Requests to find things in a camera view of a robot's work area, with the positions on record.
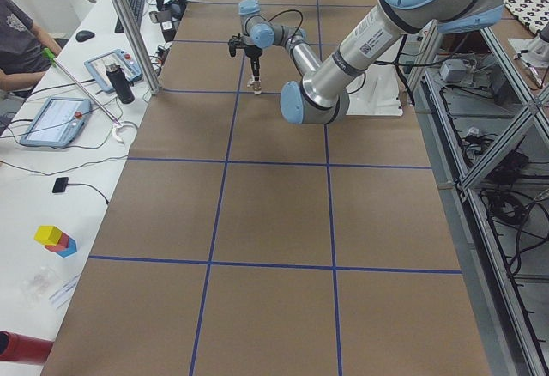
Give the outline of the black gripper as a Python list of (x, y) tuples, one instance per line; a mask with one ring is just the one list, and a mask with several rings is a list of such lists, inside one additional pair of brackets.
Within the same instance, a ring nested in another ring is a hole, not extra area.
[(261, 81), (260, 74), (260, 57), (261, 49), (252, 44), (247, 36), (242, 36), (240, 33), (233, 35), (227, 42), (229, 55), (232, 58), (236, 57), (237, 50), (243, 50), (246, 57), (250, 58), (250, 66), (252, 71), (253, 81)]

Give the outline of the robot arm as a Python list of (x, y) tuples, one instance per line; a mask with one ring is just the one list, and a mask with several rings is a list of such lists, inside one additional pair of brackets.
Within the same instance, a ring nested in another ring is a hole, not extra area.
[(260, 94), (262, 90), (260, 57), (271, 46), (285, 48), (301, 75), (320, 67), (322, 61), (307, 43), (305, 31), (301, 28), (303, 15), (300, 11), (297, 13), (300, 14), (299, 25), (291, 27), (275, 23), (274, 17), (266, 19), (257, 0), (243, 0), (238, 4), (241, 32), (229, 39), (228, 48), (231, 57), (241, 49), (250, 60), (252, 76), (248, 86), (254, 88), (255, 93)]
[(320, 61), (296, 35), (286, 49), (302, 75), (281, 90), (281, 113), (291, 124), (330, 124), (347, 114), (347, 86), (401, 36), (437, 21), (440, 33), (465, 33), (497, 23), (504, 0), (377, 0), (337, 49)]

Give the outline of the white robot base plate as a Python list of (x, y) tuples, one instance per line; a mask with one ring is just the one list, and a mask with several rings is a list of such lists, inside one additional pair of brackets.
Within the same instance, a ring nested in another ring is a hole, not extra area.
[(395, 67), (372, 65), (364, 76), (348, 86), (350, 104), (347, 116), (401, 117), (399, 82)]

